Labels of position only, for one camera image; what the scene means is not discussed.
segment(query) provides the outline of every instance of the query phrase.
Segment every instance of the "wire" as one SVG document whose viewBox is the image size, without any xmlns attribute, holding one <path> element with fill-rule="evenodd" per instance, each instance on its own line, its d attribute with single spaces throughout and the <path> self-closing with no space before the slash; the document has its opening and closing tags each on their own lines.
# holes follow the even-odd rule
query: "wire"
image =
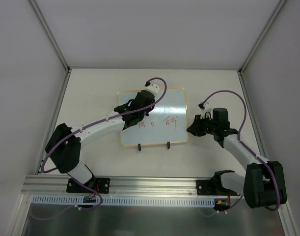
<svg viewBox="0 0 300 236">
<path fill-rule="evenodd" d="M 231 209 L 233 209 L 233 208 L 235 208 L 240 202 L 241 202 L 241 200 L 243 199 L 243 195 L 241 195 L 240 196 L 240 198 L 229 208 L 229 209 L 227 209 L 227 210 L 223 210 L 223 211 L 214 211 L 212 214 L 210 214 L 210 215 L 206 215 L 206 214 L 204 214 L 204 213 L 202 213 L 202 211 L 200 210 L 200 208 L 199 208 L 199 213 L 202 215 L 202 216 L 204 216 L 204 217 L 212 217 L 212 216 L 214 216 L 214 215 L 216 215 L 216 214 L 218 214 L 218 213 L 225 213 L 225 212 L 227 212 L 227 211 L 229 211 L 229 210 L 231 210 Z"/>
<path fill-rule="evenodd" d="M 240 140 L 240 132 L 242 131 L 242 128 L 243 128 L 243 126 L 244 126 L 244 124 L 245 124 L 246 117 L 247 117 L 247 106 L 246 106 L 246 103 L 245 103 L 245 101 L 243 100 L 243 98 L 242 98 L 238 93 L 236 93 L 236 92 L 234 92 L 234 91 L 231 91 L 231 90 L 219 90 L 219 91 L 216 91 L 216 92 L 212 93 L 211 95 L 209 95 L 209 96 L 202 102 L 202 104 L 204 104 L 210 97 L 212 97 L 213 95 L 215 95 L 215 94 L 217 94 L 217 93 L 220 93 L 220 92 L 229 92 L 229 93 L 232 93 L 232 94 L 238 96 L 238 97 L 240 98 L 240 100 L 242 101 L 243 105 L 244 105 L 244 112 L 245 112 L 245 114 L 244 114 L 244 119 L 243 119 L 243 122 L 242 122 L 242 124 L 241 124 L 239 130 L 238 130 L 238 135 L 237 135 L 238 140 Z"/>
<path fill-rule="evenodd" d="M 167 91 L 167 83 L 166 83 L 166 81 L 165 81 L 164 79 L 159 78 L 159 77 L 155 77 L 155 78 L 149 79 L 148 82 L 150 82 L 150 81 L 152 81 L 152 80 L 160 80 L 160 81 L 162 81 L 163 84 L 164 84 L 164 91 L 163 91 L 162 95 L 159 97 L 158 100 L 156 100 L 154 103 L 152 103 L 151 105 L 148 105 L 148 106 L 146 106 L 146 107 L 142 107 L 142 108 L 139 108 L 139 109 L 136 109 L 136 110 L 133 110 L 133 111 L 124 112 L 124 113 L 122 113 L 122 114 L 117 114 L 117 115 L 114 115 L 114 116 L 109 117 L 109 119 L 114 119 L 114 118 L 116 118 L 116 117 L 121 117 L 121 116 L 129 115 L 129 114 L 132 114 L 132 113 L 141 112 L 141 111 L 144 111 L 144 110 L 146 110 L 146 109 L 152 108 L 155 104 L 157 104 L 158 102 L 160 102 L 160 101 L 163 99 L 163 97 L 165 96 L 165 94 L 166 94 L 166 91 Z M 91 124 L 88 124 L 88 125 L 84 126 L 84 127 L 82 128 L 82 130 L 85 130 L 85 129 L 87 129 L 87 128 L 90 128 L 90 127 L 92 127 L 92 126 L 94 126 L 94 125 L 96 125 L 96 124 L 102 123 L 102 122 L 104 122 L 104 121 L 107 121 L 107 120 L 106 120 L 106 119 L 101 119 L 101 120 L 95 121 L 95 122 L 93 122 L 93 123 L 91 123 Z M 70 137 L 72 137 L 73 135 L 78 134 L 79 132 L 81 132 L 80 129 L 74 131 L 73 133 L 67 135 L 66 137 L 64 137 L 63 139 L 61 139 L 58 143 L 56 143 L 56 144 L 53 146 L 53 148 L 47 153 L 47 155 L 45 156 L 45 158 L 44 158 L 44 160 L 43 160 L 43 163 L 42 163 L 42 165 L 41 165 L 41 172 L 42 172 L 42 173 L 47 174 L 47 173 L 49 173 L 49 172 L 52 172 L 52 171 L 54 171 L 54 170 L 57 170 L 57 168 L 52 168 L 52 169 L 50 169 L 50 170 L 45 170 L 45 169 L 44 169 L 44 168 L 45 168 L 45 164 L 46 164 L 48 158 L 49 158 L 49 157 L 51 156 L 51 154 L 56 150 L 56 148 L 59 147 L 59 145 L 61 145 L 61 144 L 62 144 L 63 142 L 65 142 L 65 141 L 67 141 L 67 140 L 68 140 Z M 100 202 L 99 202 L 98 204 L 95 204 L 93 207 L 90 207 L 90 208 L 83 208 L 83 207 L 80 207 L 79 210 L 92 210 L 92 209 L 96 209 L 96 208 L 98 208 L 98 207 L 103 203 L 103 198 L 102 198 L 102 196 L 97 192 L 96 189 L 95 189 L 95 190 L 90 189 L 90 188 L 86 187 L 84 184 L 82 184 L 82 183 L 80 183 L 79 181 L 77 181 L 75 178 L 72 177 L 72 179 L 73 179 L 78 185 L 80 185 L 81 187 L 83 187 L 83 188 L 85 188 L 85 189 L 91 191 L 91 192 L 94 194 L 93 197 L 95 197 L 95 196 L 97 195 L 97 196 L 100 198 Z M 42 221 L 52 220 L 52 219 L 55 219 L 56 217 L 60 216 L 61 214 L 63 214 L 63 213 L 64 213 L 65 211 L 67 211 L 68 209 L 71 209 L 71 208 L 73 208 L 73 207 L 77 207 L 77 205 L 75 205 L 75 206 L 74 206 L 74 205 L 68 206 L 68 207 L 66 207 L 64 210 L 62 210 L 60 213 L 58 213 L 58 214 L 56 214 L 56 215 L 54 215 L 54 216 L 52 216 L 52 217 L 48 217 L 48 218 L 39 218 L 39 217 L 37 217 L 37 216 L 34 216 L 33 213 L 32 213 L 32 208 L 31 208 L 31 210 L 30 210 L 30 216 L 31 216 L 33 219 L 36 219 L 36 220 L 42 220 Z"/>
<path fill-rule="evenodd" d="M 216 91 L 214 93 L 212 93 L 211 95 L 209 95 L 203 102 L 202 104 L 204 104 L 210 97 L 212 97 L 214 94 L 217 94 L 217 93 L 220 93 L 220 92 L 229 92 L 229 93 L 232 93 L 236 96 L 238 96 L 240 98 L 240 100 L 242 101 L 243 103 L 243 106 L 244 106 L 244 119 L 243 119 L 243 122 L 238 130 L 238 135 L 237 135 L 237 138 L 238 138 L 238 141 L 240 142 L 241 145 L 244 146 L 245 149 L 247 149 L 247 151 L 249 151 L 260 163 L 262 163 L 269 171 L 270 175 L 271 175 L 271 179 L 272 179 L 272 182 L 273 182 L 273 185 L 274 185 L 274 189 L 275 189 L 275 194 L 276 194 L 276 206 L 275 208 L 269 208 L 269 207 L 266 207 L 266 209 L 268 210 L 271 210 L 271 211 L 276 211 L 279 209 L 279 206 L 280 206 L 280 196 L 279 196 L 279 190 L 278 190 L 278 186 L 277 186 L 277 182 L 276 182 L 276 179 L 275 179 L 275 175 L 272 171 L 272 169 L 268 166 L 267 163 L 265 163 L 246 143 L 244 143 L 241 139 L 240 139 L 240 134 L 241 134 L 241 131 L 242 131 L 242 128 L 245 124 L 245 121 L 246 121 L 246 117 L 247 117 L 247 106 L 246 106 L 246 103 L 244 101 L 244 99 L 236 92 L 234 91 L 231 91 L 231 90 L 219 90 L 219 91 Z"/>
<path fill-rule="evenodd" d="M 114 119 L 114 118 L 117 118 L 117 117 L 121 117 L 121 116 L 129 115 L 129 114 L 132 114 L 132 113 L 144 111 L 144 110 L 146 110 L 146 109 L 152 108 L 155 104 L 157 104 L 158 102 L 160 102 L 160 101 L 163 99 L 163 97 L 165 96 L 165 94 L 166 94 L 166 91 L 167 91 L 167 83 L 165 82 L 164 79 L 159 78 L 159 77 L 155 77 L 155 78 L 149 79 L 148 82 L 150 82 L 150 81 L 152 81 L 152 80 L 160 80 L 160 81 L 162 81 L 162 82 L 164 83 L 164 91 L 163 91 L 163 94 L 160 96 L 160 98 L 159 98 L 158 100 L 156 100 L 154 103 L 152 103 L 151 105 L 148 105 L 148 106 L 146 106 L 146 107 L 142 107 L 142 108 L 139 108 L 139 109 L 136 109 L 136 110 L 133 110 L 133 111 L 124 112 L 124 113 L 121 113 L 121 114 L 117 114 L 117 115 L 114 115 L 114 116 L 109 117 L 109 119 Z M 92 126 L 94 126 L 94 125 L 96 125 L 96 124 L 102 123 L 102 122 L 104 122 L 104 121 L 107 121 L 107 120 L 106 120 L 106 119 L 101 119 L 101 120 L 95 121 L 95 122 L 93 122 L 93 123 L 91 123 L 91 124 L 88 124 L 88 125 L 84 126 L 84 127 L 82 128 L 82 130 L 85 130 L 85 129 L 87 129 L 87 128 L 90 128 L 90 127 L 92 127 Z M 52 148 L 52 149 L 47 153 L 47 155 L 45 156 L 44 161 L 43 161 L 43 163 L 42 163 L 42 165 L 41 165 L 41 172 L 42 172 L 42 173 L 46 174 L 46 173 L 52 172 L 52 171 L 54 171 L 54 170 L 57 170 L 57 168 L 52 168 L 52 169 L 47 170 L 47 171 L 44 169 L 45 164 L 46 164 L 48 158 L 51 156 L 51 154 L 56 150 L 56 148 L 57 148 L 59 145 L 61 145 L 63 142 L 65 142 L 67 139 L 69 139 L 69 138 L 72 137 L 73 135 L 78 134 L 79 132 L 81 132 L 80 129 L 76 130 L 75 132 L 73 132 L 73 133 L 67 135 L 66 137 L 64 137 L 63 139 L 61 139 L 58 143 L 56 143 L 56 144 L 53 146 L 53 148 Z"/>
<path fill-rule="evenodd" d="M 34 204 L 31 204 L 31 209 L 30 209 L 30 216 L 35 219 L 35 220 L 41 220 L 41 221 L 47 221 L 47 220 L 53 220 L 55 219 L 56 217 L 60 216 L 61 214 L 63 214 L 64 212 L 66 212 L 67 210 L 71 209 L 71 208 L 75 208 L 77 207 L 77 205 L 71 205 L 71 206 L 67 206 L 64 210 L 62 210 L 61 212 L 59 212 L 58 214 L 54 215 L 54 216 L 51 216 L 51 217 L 47 217 L 47 218 L 40 218 L 40 217 L 37 217 L 35 215 L 33 215 L 33 206 Z"/>
<path fill-rule="evenodd" d="M 226 202 L 227 200 L 230 201 L 230 197 L 231 197 L 231 192 L 230 192 L 230 190 L 228 190 L 228 197 L 224 200 L 224 202 Z"/>
</svg>

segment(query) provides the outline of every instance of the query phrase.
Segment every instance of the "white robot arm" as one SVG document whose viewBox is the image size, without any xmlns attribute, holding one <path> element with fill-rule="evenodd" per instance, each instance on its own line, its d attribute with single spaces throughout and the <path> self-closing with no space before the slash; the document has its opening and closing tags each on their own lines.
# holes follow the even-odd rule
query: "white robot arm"
<svg viewBox="0 0 300 236">
<path fill-rule="evenodd" d="M 214 140 L 229 151 L 246 170 L 245 177 L 232 170 L 215 172 L 205 188 L 212 188 L 219 195 L 226 195 L 229 190 L 240 193 L 251 208 L 286 203 L 282 165 L 257 155 L 243 141 L 240 133 L 230 128 L 225 108 L 214 108 L 212 117 L 211 114 L 204 117 L 196 115 L 187 131 L 195 136 L 213 135 Z"/>
<path fill-rule="evenodd" d="M 165 86 L 162 96 L 156 101 L 155 96 L 160 91 L 160 86 L 152 82 L 153 80 L 161 80 Z M 161 78 L 152 78 L 147 81 L 144 90 L 138 92 L 134 99 L 116 107 L 108 115 L 73 127 L 68 127 L 65 123 L 58 125 L 45 147 L 47 156 L 41 166 L 42 172 L 48 173 L 58 169 L 62 174 L 73 177 L 76 184 L 84 185 L 86 189 L 94 189 L 96 178 L 80 161 L 80 150 L 104 135 L 136 125 L 143 120 L 144 116 L 149 115 L 165 93 L 166 82 Z M 45 171 L 44 166 L 49 157 L 56 168 Z"/>
</svg>

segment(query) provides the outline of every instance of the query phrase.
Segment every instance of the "white table surface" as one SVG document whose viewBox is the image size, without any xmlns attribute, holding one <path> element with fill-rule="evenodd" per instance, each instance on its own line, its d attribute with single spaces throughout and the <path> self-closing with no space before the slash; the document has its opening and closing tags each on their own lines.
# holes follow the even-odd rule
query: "white table surface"
<svg viewBox="0 0 300 236">
<path fill-rule="evenodd" d="M 102 117 L 116 107 L 116 94 L 142 89 L 146 80 L 162 77 L 168 87 L 184 87 L 187 92 L 189 125 L 201 111 L 197 106 L 209 94 L 221 89 L 243 97 L 236 71 L 157 70 L 157 69 L 73 69 L 62 102 L 57 124 L 78 125 Z M 244 109 L 238 97 L 230 93 L 214 95 L 210 107 L 228 109 L 231 127 L 239 129 Z M 258 146 L 247 117 L 242 136 L 256 151 Z M 234 170 L 244 175 L 237 160 L 222 149 L 213 136 L 194 137 L 187 143 L 166 146 L 123 147 L 119 133 L 102 137 L 81 152 L 81 160 L 95 175 L 135 177 L 211 177 L 215 171 Z M 49 160 L 46 168 L 53 167 Z"/>
</svg>

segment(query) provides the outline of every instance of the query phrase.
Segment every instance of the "whiteboard frame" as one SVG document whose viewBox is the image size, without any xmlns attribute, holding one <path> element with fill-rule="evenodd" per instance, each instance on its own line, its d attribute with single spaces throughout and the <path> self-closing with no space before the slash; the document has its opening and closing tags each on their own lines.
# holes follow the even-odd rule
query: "whiteboard frame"
<svg viewBox="0 0 300 236">
<path fill-rule="evenodd" d="M 185 109 L 186 109 L 186 120 L 187 120 L 187 128 L 189 127 L 189 117 L 188 117 L 188 109 L 187 109 L 187 92 L 185 90 L 184 87 L 172 87 L 172 88 L 167 88 L 167 90 L 169 89 L 182 89 L 185 92 Z M 125 91 L 119 91 L 116 95 L 116 101 L 117 101 L 117 106 L 119 106 L 119 94 L 123 93 L 123 92 L 140 92 L 141 90 L 139 89 L 134 89 L 134 90 L 125 90 Z M 138 144 L 133 144 L 133 145 L 124 145 L 122 143 L 122 139 L 121 139 L 121 134 L 122 131 L 119 132 L 119 140 L 120 140 L 120 144 L 123 147 L 129 148 L 129 147 L 137 147 Z M 175 142 L 169 142 L 170 144 L 181 144 L 181 143 L 186 143 L 189 140 L 189 134 L 187 133 L 187 139 L 184 141 L 175 141 Z M 153 145 L 165 145 L 167 144 L 167 142 L 165 143 L 152 143 L 152 144 L 141 144 L 141 146 L 153 146 Z"/>
</svg>

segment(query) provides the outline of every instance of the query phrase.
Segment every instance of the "white cable tray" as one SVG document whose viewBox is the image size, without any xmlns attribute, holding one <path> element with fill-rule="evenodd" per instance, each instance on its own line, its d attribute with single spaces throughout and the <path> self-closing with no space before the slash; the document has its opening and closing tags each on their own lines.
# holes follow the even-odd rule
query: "white cable tray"
<svg viewBox="0 0 300 236">
<path fill-rule="evenodd" d="M 57 204 L 57 205 L 92 205 L 93 203 L 83 203 L 86 196 L 70 195 L 34 195 L 32 203 L 35 204 Z M 103 196 L 105 206 L 145 206 L 145 207 L 214 207 L 213 198 L 165 198 L 165 197 L 122 197 Z"/>
</svg>

